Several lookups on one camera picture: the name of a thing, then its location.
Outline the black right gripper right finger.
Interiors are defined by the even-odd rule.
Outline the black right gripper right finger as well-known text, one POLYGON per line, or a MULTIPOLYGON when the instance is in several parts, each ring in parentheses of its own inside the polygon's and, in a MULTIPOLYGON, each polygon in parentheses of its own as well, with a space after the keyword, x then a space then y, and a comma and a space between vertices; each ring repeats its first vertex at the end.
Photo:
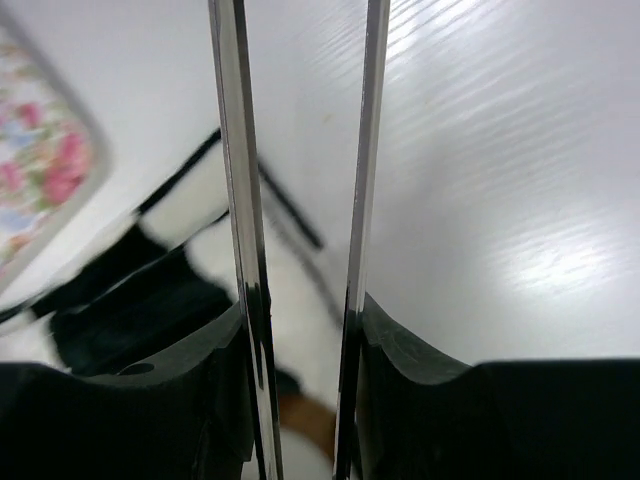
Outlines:
POLYGON ((635 479, 635 359, 474 366, 432 347, 372 298, 357 423, 367 479, 635 479))

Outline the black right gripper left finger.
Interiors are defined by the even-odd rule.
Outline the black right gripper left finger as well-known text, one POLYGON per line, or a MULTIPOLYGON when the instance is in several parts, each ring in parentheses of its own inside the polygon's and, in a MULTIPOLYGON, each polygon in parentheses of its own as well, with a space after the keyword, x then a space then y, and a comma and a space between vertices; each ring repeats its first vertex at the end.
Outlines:
POLYGON ((5 479, 237 479, 253 439, 237 307, 118 375, 1 367, 5 479))

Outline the silver metal tongs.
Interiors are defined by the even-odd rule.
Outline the silver metal tongs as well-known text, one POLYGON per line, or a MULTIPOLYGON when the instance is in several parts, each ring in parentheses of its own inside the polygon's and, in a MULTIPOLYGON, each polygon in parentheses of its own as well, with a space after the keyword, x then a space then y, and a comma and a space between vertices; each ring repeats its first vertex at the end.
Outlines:
MULTIPOLYGON (((259 473, 284 476, 262 222, 245 7, 208 4, 240 313, 249 340, 250 393, 259 473)), ((342 333, 333 478, 351 476, 357 380, 366 293, 390 4, 370 1, 342 333)))

